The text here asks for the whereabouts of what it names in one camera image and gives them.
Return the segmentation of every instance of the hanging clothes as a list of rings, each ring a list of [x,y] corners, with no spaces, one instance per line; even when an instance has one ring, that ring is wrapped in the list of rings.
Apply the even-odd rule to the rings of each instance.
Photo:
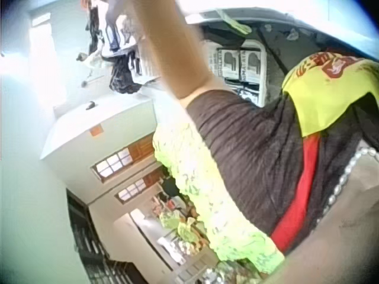
[[[98,35],[101,34],[99,30],[99,10],[97,7],[89,9],[89,33],[91,34],[91,43],[89,44],[88,55],[95,52],[98,48]]]
[[[119,93],[135,93],[141,85],[134,83],[129,70],[129,59],[134,56],[134,51],[127,55],[114,57],[114,65],[112,70],[112,78],[109,84],[111,90]]]

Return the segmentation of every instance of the white wall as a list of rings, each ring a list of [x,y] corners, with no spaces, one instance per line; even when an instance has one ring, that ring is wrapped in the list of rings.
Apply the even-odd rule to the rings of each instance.
[[[44,158],[68,188],[86,204],[130,176],[129,171],[124,171],[102,183],[91,166],[156,129],[151,101],[145,100],[141,104],[131,106],[103,121],[102,134],[93,137],[86,131]],[[64,131],[71,124],[81,124],[83,121],[84,124],[91,123],[91,120],[85,118],[87,115],[89,114],[85,111],[67,113],[66,116],[70,117],[62,117],[65,121],[55,132]]]
[[[90,207],[90,212],[96,231],[112,259],[133,262],[150,284],[158,283],[170,272],[139,233],[128,214],[111,222],[95,208]]]
[[[19,53],[27,73],[28,2],[13,3],[2,9],[2,50]],[[89,283],[74,251],[66,186],[39,159],[54,115],[27,78],[1,78],[1,276],[6,283]]]
[[[67,95],[66,103],[55,108],[56,116],[60,117],[90,100],[113,94],[109,88],[111,69],[94,70],[92,78],[104,77],[91,82],[86,88],[81,87],[90,69],[77,62],[76,57],[79,52],[88,53],[91,36],[85,30],[88,16],[80,1],[58,0],[38,9],[39,14],[45,12],[51,13],[52,36]]]

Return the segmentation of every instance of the merchandise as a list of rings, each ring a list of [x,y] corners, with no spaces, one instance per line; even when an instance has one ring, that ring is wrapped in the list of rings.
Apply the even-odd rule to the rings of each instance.
[[[219,76],[226,79],[239,80],[239,51],[218,50]]]
[[[261,52],[241,50],[241,80],[259,84],[261,78]]]
[[[246,89],[242,89],[239,91],[238,93],[243,99],[248,99],[250,100],[253,104],[257,105],[258,104],[258,96],[259,96],[259,93],[258,92],[254,92],[254,91],[249,91],[249,90],[246,90]]]

